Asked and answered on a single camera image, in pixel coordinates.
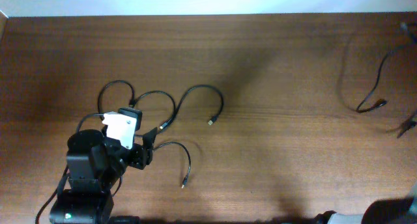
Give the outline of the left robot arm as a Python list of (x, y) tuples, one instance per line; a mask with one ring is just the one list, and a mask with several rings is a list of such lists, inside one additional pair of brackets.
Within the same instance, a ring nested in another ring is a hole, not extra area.
[(113, 209), (112, 187), (127, 167), (143, 170), (153, 157), (157, 129), (135, 142), (142, 112), (130, 107), (100, 114), (102, 130), (77, 126), (67, 141), (68, 171), (57, 186), (51, 223), (107, 223)]

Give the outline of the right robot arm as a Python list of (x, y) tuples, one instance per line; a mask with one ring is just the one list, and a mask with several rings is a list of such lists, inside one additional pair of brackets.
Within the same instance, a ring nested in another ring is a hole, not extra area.
[(363, 214), (327, 211), (318, 214), (314, 224), (416, 224), (416, 184), (407, 196), (373, 202)]

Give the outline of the wooden side panel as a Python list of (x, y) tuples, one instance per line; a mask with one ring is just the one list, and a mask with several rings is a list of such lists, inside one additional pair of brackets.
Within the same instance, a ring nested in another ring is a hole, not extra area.
[(0, 10), (0, 41), (2, 41), (4, 37), (7, 22), (8, 16), (2, 10)]

